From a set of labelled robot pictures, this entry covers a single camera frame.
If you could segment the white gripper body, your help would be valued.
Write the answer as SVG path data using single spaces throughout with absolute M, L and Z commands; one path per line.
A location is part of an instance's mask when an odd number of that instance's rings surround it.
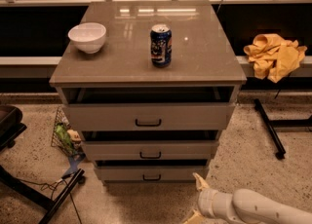
M 206 217 L 229 220 L 232 209 L 232 195 L 211 188 L 204 189 L 199 194 L 198 208 Z

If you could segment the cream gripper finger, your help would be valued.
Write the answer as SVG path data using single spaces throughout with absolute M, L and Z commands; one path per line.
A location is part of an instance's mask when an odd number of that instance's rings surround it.
M 201 175 L 199 175 L 198 173 L 194 172 L 193 176 L 195 178 L 196 189 L 198 191 L 203 191 L 205 189 L 209 189 L 210 188 L 208 182 Z
M 193 209 L 182 224 L 202 224 L 204 219 L 205 217 L 198 210 Z

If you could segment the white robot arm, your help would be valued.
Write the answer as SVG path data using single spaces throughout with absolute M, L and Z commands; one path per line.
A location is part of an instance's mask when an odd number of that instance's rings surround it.
M 205 218 L 228 224 L 312 224 L 312 213 L 275 202 L 256 191 L 238 189 L 222 193 L 194 172 L 199 191 L 197 208 L 183 224 L 201 224 Z

